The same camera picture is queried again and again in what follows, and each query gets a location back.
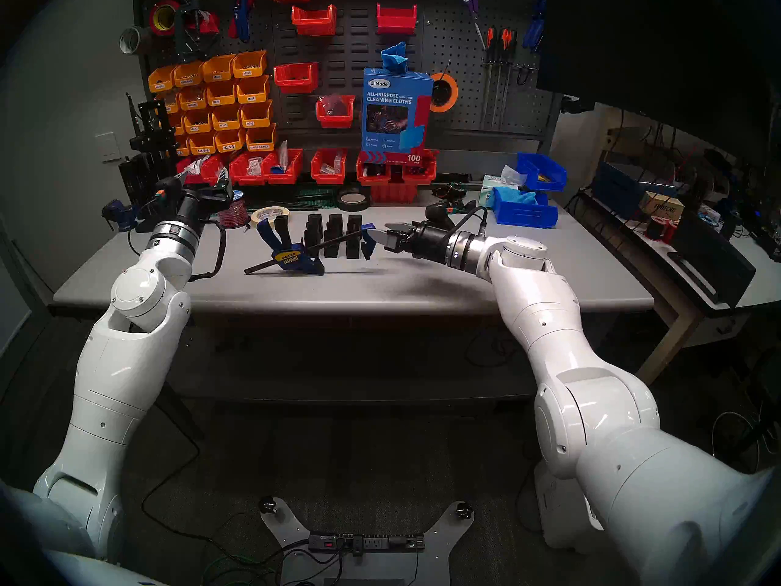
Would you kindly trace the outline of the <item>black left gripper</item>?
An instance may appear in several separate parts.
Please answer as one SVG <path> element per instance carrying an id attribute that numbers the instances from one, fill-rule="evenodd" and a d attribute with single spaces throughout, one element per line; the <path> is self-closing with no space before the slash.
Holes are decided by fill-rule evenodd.
<path id="1" fill-rule="evenodd" d="M 212 214 L 231 207 L 234 200 L 233 186 L 228 167 L 219 171 L 219 186 L 183 190 L 183 222 L 188 226 L 209 219 Z"/>

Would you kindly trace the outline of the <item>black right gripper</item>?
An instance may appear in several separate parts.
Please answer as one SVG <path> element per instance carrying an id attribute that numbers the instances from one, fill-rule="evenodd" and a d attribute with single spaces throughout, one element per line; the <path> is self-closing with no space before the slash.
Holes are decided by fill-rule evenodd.
<path id="1" fill-rule="evenodd" d="M 446 252 L 455 230 L 440 229 L 429 221 L 385 223 L 385 228 L 373 230 L 373 240 L 386 250 L 436 263 L 447 262 Z"/>

